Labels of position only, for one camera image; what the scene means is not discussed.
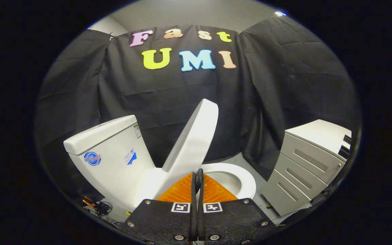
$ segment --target letter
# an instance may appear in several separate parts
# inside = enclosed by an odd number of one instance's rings
[[[130,44],[130,47],[134,47],[137,45],[142,45],[143,41],[142,40],[146,40],[148,39],[148,34],[152,34],[154,33],[153,31],[142,31],[142,32],[137,32],[134,33],[132,36],[134,37],[132,39],[132,44]]]
[[[180,29],[170,29],[170,30],[167,30],[165,33],[166,34],[164,35],[164,38],[166,38],[166,39],[183,36]]]
[[[219,54],[221,54],[222,58],[224,59],[224,68],[233,69],[237,67],[236,65],[234,65],[234,63],[232,63],[230,51],[219,51]]]
[[[199,37],[200,37],[201,39],[205,39],[205,40],[211,40],[211,39],[213,39],[213,38],[210,36],[210,33],[208,33],[208,31],[198,31],[197,34],[199,34]]]
[[[211,61],[211,50],[203,49],[199,52],[196,57],[191,51],[181,51],[179,54],[182,56],[183,67],[181,71],[191,71],[193,67],[190,66],[190,63],[196,68],[199,69],[199,66],[202,62],[202,69],[214,69],[216,68],[213,65],[213,61]]]
[[[142,53],[143,65],[150,70],[155,70],[155,69],[165,67],[170,62],[170,54],[169,53],[171,50],[172,50],[171,48],[160,49],[160,52],[163,53],[163,60],[159,63],[154,62],[154,54],[157,52],[157,50],[144,51]]]
[[[232,42],[232,40],[231,39],[228,39],[228,37],[230,37],[230,34],[227,34],[226,32],[224,32],[224,31],[221,31],[221,32],[217,32],[217,35],[219,35],[220,36],[220,39],[223,41],[223,42]]]

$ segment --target yellow letter u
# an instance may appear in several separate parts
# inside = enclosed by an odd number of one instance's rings
[[[161,62],[154,62],[154,54],[157,53],[157,50],[146,50],[142,53],[143,55],[143,65],[150,69],[150,70],[154,70],[154,69],[159,69],[159,68],[163,68],[166,65],[169,64],[170,62],[170,51],[172,49],[171,48],[162,48],[160,49],[160,52],[162,52],[163,54],[163,60]]]

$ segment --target orange gripper pad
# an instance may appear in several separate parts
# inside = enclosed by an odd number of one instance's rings
[[[180,179],[167,191],[165,191],[160,197],[157,198],[159,201],[167,202],[192,202],[192,177],[193,173]]]
[[[203,175],[204,190],[203,190],[203,203],[223,202],[238,200],[230,191],[224,188],[221,184],[215,181],[208,175]]]

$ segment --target drawer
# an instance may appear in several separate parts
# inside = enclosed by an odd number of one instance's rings
[[[277,170],[273,170],[261,193],[279,215],[294,212],[311,200]]]
[[[313,199],[328,186],[303,166],[283,154],[279,155],[275,170],[299,188],[309,199]]]
[[[344,162],[331,153],[287,133],[280,152],[326,184],[330,184],[344,166]]]

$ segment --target blue letter m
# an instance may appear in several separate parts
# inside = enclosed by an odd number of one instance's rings
[[[181,71],[191,71],[193,67],[191,67],[190,63],[196,68],[199,69],[200,64],[202,63],[202,69],[214,69],[216,68],[211,61],[211,50],[203,49],[199,52],[196,57],[191,51],[181,51],[179,54],[182,56],[183,67]]]

